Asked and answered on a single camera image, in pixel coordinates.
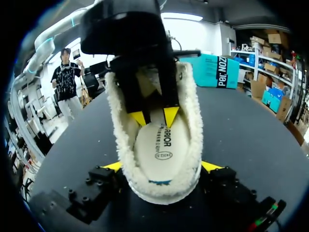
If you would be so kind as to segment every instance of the metal shelf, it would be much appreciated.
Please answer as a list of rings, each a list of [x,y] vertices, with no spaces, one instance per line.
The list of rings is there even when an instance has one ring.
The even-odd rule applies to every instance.
[[[250,88],[245,87],[245,86],[244,86],[243,88],[251,92],[251,89],[250,89]]]
[[[232,50],[231,52],[234,52],[234,53],[243,53],[243,54],[250,54],[250,55],[254,55],[254,54],[255,54],[255,52],[236,51],[236,50]]]
[[[252,66],[250,66],[250,65],[247,65],[247,64],[240,64],[240,63],[239,63],[239,65],[242,66],[242,67],[249,68],[249,69],[254,69],[254,67],[252,67]]]
[[[268,74],[268,75],[270,75],[270,76],[272,76],[272,77],[275,77],[276,79],[278,79],[278,80],[280,80],[280,81],[286,83],[288,86],[292,86],[292,83],[291,83],[291,82],[289,82],[289,81],[287,81],[287,80],[285,80],[285,79],[283,79],[283,78],[277,76],[277,75],[274,74],[274,73],[265,71],[265,70],[263,70],[263,69],[258,69],[258,71],[259,71],[259,72],[262,72],[262,73],[266,73],[266,74]]]
[[[281,62],[281,61],[279,61],[279,60],[276,60],[276,59],[273,59],[273,58],[264,57],[264,56],[259,56],[259,58],[261,58],[261,59],[266,59],[266,60],[272,61],[272,62],[274,62],[274,63],[280,64],[280,65],[282,65],[282,66],[284,66],[284,67],[286,67],[286,68],[288,68],[288,69],[291,69],[292,71],[293,71],[293,69],[294,69],[291,65],[288,65],[288,64],[286,64],[286,63],[283,63],[283,62]]]

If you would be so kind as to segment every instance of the shoe insole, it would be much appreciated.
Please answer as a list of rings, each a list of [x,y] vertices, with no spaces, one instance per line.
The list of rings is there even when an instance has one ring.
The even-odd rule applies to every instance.
[[[189,142],[186,120],[178,114],[170,129],[156,123],[140,129],[134,144],[135,158],[151,182],[170,181],[185,162]]]

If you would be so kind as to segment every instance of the white pants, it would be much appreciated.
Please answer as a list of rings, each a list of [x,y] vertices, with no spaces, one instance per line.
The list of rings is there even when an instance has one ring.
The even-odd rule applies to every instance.
[[[59,101],[58,106],[63,116],[66,117],[68,124],[70,124],[79,112],[83,110],[82,104],[77,96]]]

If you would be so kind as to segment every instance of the desk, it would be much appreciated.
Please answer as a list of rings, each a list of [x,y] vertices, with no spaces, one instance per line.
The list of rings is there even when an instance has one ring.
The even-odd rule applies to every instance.
[[[232,89],[197,88],[204,121],[203,160],[230,166],[240,181],[256,189],[258,200],[271,196],[287,207],[284,225],[309,187],[309,160],[292,134],[249,97]],[[64,187],[75,188],[96,165],[117,161],[115,138],[106,93],[95,98],[53,145],[37,174],[32,195]],[[185,200],[160,206],[141,200],[132,191],[109,204],[94,225],[104,231],[214,231],[211,212],[199,188]],[[277,231],[273,224],[269,232]]]

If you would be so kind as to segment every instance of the ceiling light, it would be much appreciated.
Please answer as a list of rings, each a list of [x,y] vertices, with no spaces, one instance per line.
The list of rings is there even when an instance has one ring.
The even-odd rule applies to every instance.
[[[203,17],[193,15],[193,14],[181,14],[181,13],[162,13],[162,18],[179,18],[179,19],[187,19],[187,20],[193,20],[193,21],[201,21]]]

